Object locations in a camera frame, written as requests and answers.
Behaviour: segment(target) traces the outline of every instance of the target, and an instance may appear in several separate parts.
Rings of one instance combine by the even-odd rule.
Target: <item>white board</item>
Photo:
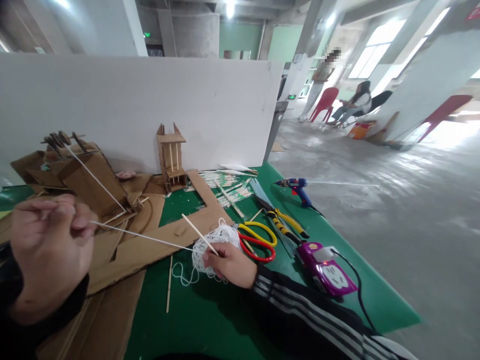
[[[183,168],[260,166],[282,66],[268,61],[0,54],[0,177],[49,133],[85,134],[114,171],[160,172],[157,129],[176,123]]]

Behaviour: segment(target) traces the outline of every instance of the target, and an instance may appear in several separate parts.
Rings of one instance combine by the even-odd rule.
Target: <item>bucket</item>
[[[375,120],[366,122],[357,122],[348,133],[348,136],[352,139],[363,139],[369,130],[376,124]]]

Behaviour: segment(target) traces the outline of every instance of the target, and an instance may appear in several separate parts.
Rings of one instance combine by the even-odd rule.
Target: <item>jeans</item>
[[[310,109],[314,106],[315,102],[319,98],[320,93],[324,87],[323,83],[314,83],[311,88],[310,92],[308,93],[308,98],[306,100],[305,107],[303,108],[303,112],[300,115],[300,120],[305,121],[307,119],[307,114],[309,113]]]
[[[337,121],[340,119],[339,120],[340,123],[343,124],[344,122],[346,122],[348,120],[349,117],[351,117],[353,114],[355,114],[358,111],[359,111],[359,109],[356,108],[356,107],[353,108],[353,107],[348,107],[348,106],[341,106],[340,108],[338,108],[337,111],[335,111],[333,113],[333,115],[331,117],[334,118]]]

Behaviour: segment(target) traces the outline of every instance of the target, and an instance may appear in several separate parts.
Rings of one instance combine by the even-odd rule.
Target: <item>white cord bundle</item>
[[[218,227],[214,231],[205,235],[205,239],[209,243],[232,243],[235,247],[240,249],[239,233],[231,226],[228,226],[223,218],[220,218],[220,220],[218,221]],[[193,245],[193,252],[191,253],[191,262],[193,264],[193,269],[191,271],[190,280],[184,278],[184,267],[180,262],[177,262],[173,266],[173,268],[171,269],[171,275],[174,278],[180,278],[180,282],[183,286],[188,286],[190,284],[195,284],[196,282],[198,282],[200,279],[200,273],[205,273],[210,279],[215,278],[216,281],[221,282],[222,280],[217,277],[217,274],[215,274],[213,268],[205,267],[203,255],[205,254],[207,249],[208,245],[202,239],[198,239],[197,242]],[[174,274],[174,268],[177,265],[180,265],[181,267],[180,275]],[[196,280],[193,280],[195,270],[197,271],[197,277]]]

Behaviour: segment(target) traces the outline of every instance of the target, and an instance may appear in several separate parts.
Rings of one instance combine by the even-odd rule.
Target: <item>concrete floor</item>
[[[480,132],[459,123],[437,129],[439,138],[435,131],[398,152],[284,119],[277,141],[285,152],[269,161],[288,178],[380,185],[311,184],[306,192],[423,318],[389,338],[419,359],[478,359]]]

